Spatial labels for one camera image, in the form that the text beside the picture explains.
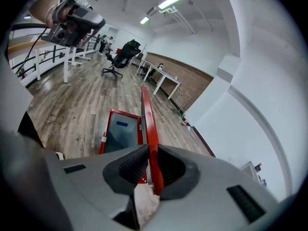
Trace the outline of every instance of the wooden floor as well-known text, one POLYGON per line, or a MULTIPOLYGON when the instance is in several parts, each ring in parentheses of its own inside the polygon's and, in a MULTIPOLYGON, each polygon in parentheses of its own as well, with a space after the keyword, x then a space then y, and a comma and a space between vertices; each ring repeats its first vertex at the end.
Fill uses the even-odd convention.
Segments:
POLYGON ((181 125, 162 91, 151 95, 156 85, 143 82, 134 65, 118 70, 123 78, 110 73, 102 77, 102 68, 111 62, 96 53, 89 57, 92 60, 78 59, 82 65, 69 67, 68 83, 63 82, 60 66, 28 88, 34 96, 28 113, 46 148, 67 159, 98 154, 110 109, 141 115, 141 86, 146 85, 160 143, 210 155, 195 132, 181 125))

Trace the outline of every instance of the office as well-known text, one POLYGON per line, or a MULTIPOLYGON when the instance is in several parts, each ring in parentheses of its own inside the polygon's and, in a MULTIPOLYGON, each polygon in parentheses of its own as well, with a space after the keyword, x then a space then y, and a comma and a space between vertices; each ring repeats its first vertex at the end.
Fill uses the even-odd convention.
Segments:
MULTIPOLYGON (((93 43, 70 60, 67 84, 61 66, 46 65, 52 70, 28 87, 34 99, 27 109, 43 145, 68 158, 97 154, 110 109, 140 116, 145 85, 161 143, 239 169, 259 166, 257 181, 278 202, 295 194, 307 170, 308 70, 291 16, 278 0, 179 0, 154 13, 163 1, 88 0, 106 20, 96 36, 113 37, 112 57, 133 39, 143 57, 116 69, 123 78, 101 76, 112 63, 105 51, 90 52, 93 43), (180 123, 179 109, 191 130, 180 123)), ((31 83, 24 79, 24 86, 31 83)))

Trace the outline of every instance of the white railing post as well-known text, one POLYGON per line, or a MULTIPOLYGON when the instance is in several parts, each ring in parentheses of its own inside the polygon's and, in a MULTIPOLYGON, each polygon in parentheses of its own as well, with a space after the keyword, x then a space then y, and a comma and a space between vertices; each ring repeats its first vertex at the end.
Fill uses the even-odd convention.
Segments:
POLYGON ((63 68, 64 83, 67 83, 67 77, 68 77, 69 49, 70 49, 70 47, 67 47, 67 48, 65 49, 65 59, 64 59, 64 68, 63 68))
POLYGON ((72 56, 72 65, 76 66, 77 64, 75 63, 75 56, 76 56, 76 47, 73 49, 73 56, 72 56))
POLYGON ((37 73, 37 78, 40 80, 40 71, 39 71, 39 49, 35 50, 35 68, 37 73))
POLYGON ((82 57, 86 57, 86 52, 87 52, 88 46, 89 46, 89 42, 87 43, 87 46, 85 46, 85 49, 83 51, 83 56, 82 57))

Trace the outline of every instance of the brick wall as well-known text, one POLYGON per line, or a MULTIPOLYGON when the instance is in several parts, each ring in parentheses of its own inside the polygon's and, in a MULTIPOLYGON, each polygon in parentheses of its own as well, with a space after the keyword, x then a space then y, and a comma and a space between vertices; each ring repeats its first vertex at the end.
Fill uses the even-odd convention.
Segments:
MULTIPOLYGON (((171 58, 157 55, 154 53, 148 53, 145 60, 158 66, 160 63, 164 65, 164 71, 173 77, 178 76, 179 82, 181 82, 179 88, 172 95, 171 99, 176 103, 178 107, 183 107, 183 110, 187 110, 201 95, 201 93, 211 83, 213 78, 200 70, 197 70, 187 64, 173 60, 171 58)), ((161 74, 155 72, 152 79, 157 82, 161 74)), ((165 78, 161 88, 170 94, 177 84, 172 80, 165 78)))

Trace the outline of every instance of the person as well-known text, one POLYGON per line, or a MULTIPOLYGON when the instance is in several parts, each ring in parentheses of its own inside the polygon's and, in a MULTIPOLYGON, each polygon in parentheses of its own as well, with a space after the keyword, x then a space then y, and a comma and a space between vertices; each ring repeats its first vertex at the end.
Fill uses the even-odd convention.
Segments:
POLYGON ((103 53, 103 50, 105 49, 105 46, 106 46, 106 37, 107 37, 107 35, 103 35, 103 36, 101 37, 101 47, 100 47, 100 49, 99 49, 100 54, 102 54, 102 53, 103 53))
MULTIPOLYGON (((164 68, 164 65, 163 64, 159 64, 158 65, 158 69, 163 69, 164 68)), ((148 75, 148 78, 151 78, 152 75, 156 72, 155 69, 152 69, 150 72, 149 72, 149 75, 148 75)))
POLYGON ((114 38, 112 36, 106 37, 106 49, 108 50, 108 54, 110 54, 111 51, 111 45, 114 43, 114 38))

